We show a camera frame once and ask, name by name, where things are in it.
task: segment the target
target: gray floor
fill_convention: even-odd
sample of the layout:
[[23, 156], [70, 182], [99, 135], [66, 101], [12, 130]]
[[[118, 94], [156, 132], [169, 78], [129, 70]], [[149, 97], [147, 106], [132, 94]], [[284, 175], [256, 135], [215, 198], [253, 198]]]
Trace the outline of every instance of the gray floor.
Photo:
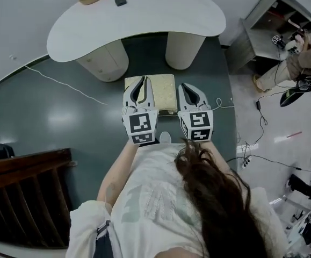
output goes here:
[[[76, 62], [46, 60], [33, 67], [109, 106], [30, 70], [0, 85], [0, 143], [12, 146], [16, 155], [72, 148], [78, 166], [71, 168], [67, 182], [74, 207], [96, 198], [105, 173], [127, 141], [121, 122], [125, 77], [174, 74], [177, 86], [187, 82], [204, 91], [212, 108], [218, 97], [225, 106], [233, 104], [228, 69], [217, 38], [206, 39], [191, 67], [184, 71], [173, 70], [165, 63], [165, 36], [131, 38], [124, 44], [129, 69], [116, 82], [101, 82]], [[225, 159], [235, 156], [235, 127], [234, 109], [214, 111], [213, 141]], [[183, 137], [175, 117], [159, 118], [157, 136], [162, 131], [169, 131], [174, 142]]]
[[[230, 82], [235, 100], [239, 138], [237, 155], [243, 156], [245, 141], [253, 144], [262, 134], [259, 125], [261, 116], [255, 102], [264, 94], [256, 91], [250, 75], [232, 75]], [[287, 107], [280, 107], [281, 93], [286, 90], [280, 86], [294, 87], [295, 82], [285, 81], [265, 95], [269, 96], [276, 92], [280, 94], [261, 99], [262, 114], [268, 125], [263, 125], [264, 135], [246, 155], [261, 156], [307, 171], [298, 171], [260, 157], [251, 157], [252, 160], [245, 169], [239, 168], [239, 175], [251, 188], [265, 188], [267, 199], [275, 211], [281, 219], [290, 222], [298, 209], [278, 198], [287, 195], [290, 200], [311, 208], [311, 200], [307, 196], [298, 191], [288, 193], [284, 186], [291, 174], [311, 184], [311, 93], [304, 94]], [[242, 160], [238, 160], [237, 163], [240, 166]]]

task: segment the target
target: green floor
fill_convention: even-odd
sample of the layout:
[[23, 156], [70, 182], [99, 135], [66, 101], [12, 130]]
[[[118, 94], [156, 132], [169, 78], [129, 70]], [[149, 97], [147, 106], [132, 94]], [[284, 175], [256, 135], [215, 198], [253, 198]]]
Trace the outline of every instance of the green floor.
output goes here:
[[[232, 105], [228, 69], [217, 38], [206, 39], [191, 67], [171, 69], [165, 62], [166, 37], [124, 40], [129, 69], [119, 81], [104, 83], [76, 62], [49, 59], [33, 68], [80, 89], [109, 106], [24, 70], [0, 85], [0, 143], [25, 155], [70, 147], [77, 167], [68, 172], [67, 183], [74, 207], [95, 199], [100, 183], [127, 141], [121, 122], [124, 78], [150, 74], [174, 74], [176, 85], [193, 84], [205, 92], [212, 108], [216, 98]], [[160, 117], [157, 136], [169, 131], [173, 142], [183, 137], [179, 121]], [[235, 156], [234, 109], [214, 111], [213, 141], [225, 159]]]

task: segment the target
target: shelving unit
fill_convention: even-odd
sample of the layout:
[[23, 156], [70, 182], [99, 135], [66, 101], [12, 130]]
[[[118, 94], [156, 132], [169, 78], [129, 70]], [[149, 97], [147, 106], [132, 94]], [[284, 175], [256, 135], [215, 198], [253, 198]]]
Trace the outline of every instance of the shelving unit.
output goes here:
[[257, 58], [284, 60], [286, 51], [278, 52], [272, 37], [282, 35], [284, 42], [311, 23], [311, 13], [296, 0], [260, 0], [246, 19], [242, 19], [243, 30], [225, 51], [230, 74]]

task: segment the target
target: tattoo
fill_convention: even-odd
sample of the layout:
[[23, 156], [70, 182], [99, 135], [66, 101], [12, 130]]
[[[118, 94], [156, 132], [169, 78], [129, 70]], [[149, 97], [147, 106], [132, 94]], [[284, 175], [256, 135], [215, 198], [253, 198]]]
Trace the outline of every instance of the tattoo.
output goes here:
[[113, 194], [115, 191], [115, 185], [114, 183], [110, 183], [107, 188], [106, 188], [106, 193], [105, 193], [105, 202], [110, 203], [111, 199], [113, 198]]

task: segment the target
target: white cable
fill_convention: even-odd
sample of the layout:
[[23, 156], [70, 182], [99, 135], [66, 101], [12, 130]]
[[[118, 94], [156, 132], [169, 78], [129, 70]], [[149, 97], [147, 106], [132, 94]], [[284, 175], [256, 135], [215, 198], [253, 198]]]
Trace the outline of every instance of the white cable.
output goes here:
[[90, 99], [93, 99], [95, 102], [98, 102], [98, 103], [103, 104], [103, 105], [108, 105], [108, 104], [106, 104], [106, 103], [104, 103], [104, 102], [101, 102], [101, 101], [99, 101], [99, 100], [97, 100], [97, 99], [95, 99], [95, 98], [93, 98], [93, 97], [90, 97], [90, 96], [84, 94], [83, 92], [81, 92], [81, 91], [78, 90], [78, 89], [75, 89], [75, 88], [72, 87], [71, 85], [68, 85], [68, 84], [66, 84], [66, 83], [57, 81], [56, 79], [53, 79], [53, 78], [51, 78], [51, 77], [49, 77], [49, 76], [46, 76], [46, 75], [42, 74], [42, 73], [41, 73], [40, 71], [38, 71], [38, 70], [35, 70], [35, 69], [32, 69], [32, 68], [28, 67], [27, 65], [24, 65], [24, 67], [26, 67], [27, 69], [29, 69], [29, 70], [31, 70], [31, 71], [35, 71], [36, 73], [39, 73], [41, 76], [43, 76], [43, 77], [45, 77], [45, 78], [47, 78], [47, 79], [50, 79], [50, 80], [55, 81], [55, 82], [57, 82], [57, 83], [59, 83], [59, 84], [68, 86], [69, 88], [73, 89], [74, 91], [79, 92], [79, 93], [82, 94], [83, 96], [85, 96], [85, 97], [87, 97], [87, 98], [90, 98]]
[[222, 100], [219, 97], [216, 99], [216, 104], [218, 106], [216, 108], [212, 109], [213, 111], [215, 111], [218, 108], [223, 108], [223, 109], [225, 109], [225, 108], [234, 108], [234, 106], [222, 106]]
[[[218, 108], [226, 109], [226, 108], [234, 108], [234, 106], [222, 106], [222, 100], [218, 97], [216, 99], [216, 104], [218, 105], [216, 108], [212, 109], [212, 111], [217, 110]], [[178, 117], [176, 114], [163, 114], [159, 117]]]
[[[54, 79], [54, 78], [51, 78], [51, 77], [49, 77], [49, 76], [46, 76], [46, 75], [42, 74], [42, 73], [41, 73], [40, 71], [38, 71], [38, 70], [35, 70], [35, 69], [32, 69], [32, 68], [28, 67], [27, 65], [24, 65], [24, 66], [25, 66], [27, 69], [31, 70], [31, 71], [35, 71], [36, 73], [39, 73], [41, 76], [43, 76], [43, 77], [45, 77], [45, 78], [47, 78], [47, 79], [50, 79], [50, 80], [52, 80], [52, 81], [55, 81], [55, 82], [57, 82], [57, 83], [59, 83], [59, 84], [61, 84], [61, 85], [68, 86], [69, 88], [73, 89], [74, 91], [79, 92], [79, 93], [82, 94], [83, 96], [85, 96], [85, 97], [87, 97], [87, 98], [90, 98], [90, 99], [93, 99], [95, 102], [98, 102], [98, 103], [103, 104], [103, 105], [108, 105], [108, 104], [106, 104], [106, 103], [104, 103], [104, 102], [101, 102], [101, 101], [99, 101], [99, 100], [97, 100], [97, 99], [95, 99], [95, 98], [93, 98], [93, 97], [90, 97], [90, 96], [84, 94], [83, 92], [81, 92], [81, 91], [78, 90], [78, 89], [75, 89], [75, 88], [72, 87], [71, 85], [68, 85], [68, 84], [66, 84], [66, 83], [57, 81], [57, 80]], [[222, 100], [221, 100], [219, 97], [216, 99], [216, 104], [217, 104], [217, 107], [214, 108], [214, 109], [212, 109], [212, 111], [215, 111], [215, 110], [218, 109], [218, 108], [223, 108], [223, 109], [225, 109], [225, 108], [234, 108], [234, 106], [222, 106]], [[160, 116], [160, 117], [176, 117], [176, 116], [177, 116], [177, 115], [165, 114], [165, 115], [162, 115], [162, 116]]]

